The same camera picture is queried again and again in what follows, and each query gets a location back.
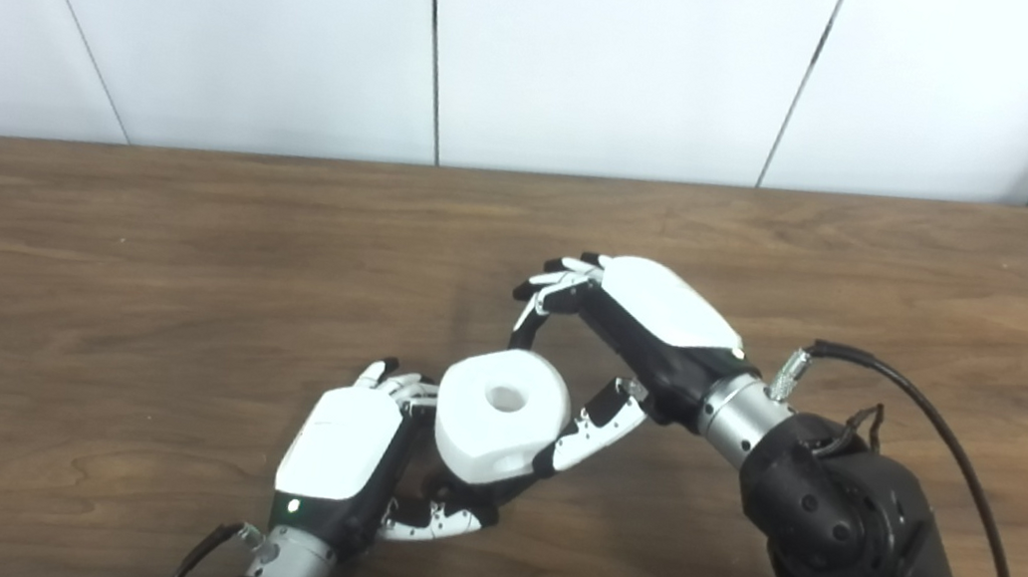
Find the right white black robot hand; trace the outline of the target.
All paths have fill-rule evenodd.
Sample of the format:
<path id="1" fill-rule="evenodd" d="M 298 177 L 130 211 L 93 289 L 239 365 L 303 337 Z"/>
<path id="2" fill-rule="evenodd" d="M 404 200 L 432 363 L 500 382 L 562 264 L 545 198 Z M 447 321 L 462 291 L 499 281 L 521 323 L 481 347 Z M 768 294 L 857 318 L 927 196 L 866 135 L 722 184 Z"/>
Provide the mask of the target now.
<path id="1" fill-rule="evenodd" d="M 754 373 L 741 336 L 680 275 L 642 257 L 583 253 L 547 261 L 515 286 L 520 301 L 509 347 L 533 349 L 553 316 L 576 315 L 629 368 L 610 378 L 552 443 L 536 453 L 534 478 L 563 472 L 647 420 L 703 434 L 717 386 Z"/>

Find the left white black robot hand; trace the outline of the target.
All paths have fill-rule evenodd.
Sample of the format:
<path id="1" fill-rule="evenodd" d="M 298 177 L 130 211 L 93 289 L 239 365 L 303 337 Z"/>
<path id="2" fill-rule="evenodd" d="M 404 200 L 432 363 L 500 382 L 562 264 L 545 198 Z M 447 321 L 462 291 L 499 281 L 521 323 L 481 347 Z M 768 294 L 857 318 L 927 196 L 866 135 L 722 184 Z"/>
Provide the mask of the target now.
<path id="1" fill-rule="evenodd" d="M 326 390 L 283 454 L 274 475 L 268 543 L 307 542 L 342 562 L 378 541 L 449 539 L 494 527 L 495 505 L 397 492 L 425 437 L 433 436 L 436 380 L 369 364 L 352 385 Z"/>

